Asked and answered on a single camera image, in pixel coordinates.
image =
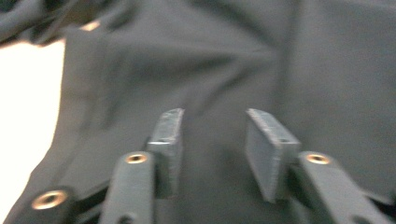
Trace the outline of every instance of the dark gray fabric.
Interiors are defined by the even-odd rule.
[[[262,201],[245,156],[248,108],[303,150],[335,157],[364,189],[396,184],[396,11],[391,1],[113,1],[70,30],[49,153],[6,223],[38,191],[89,196],[142,149],[162,112],[186,109],[180,192],[158,223],[292,223]]]

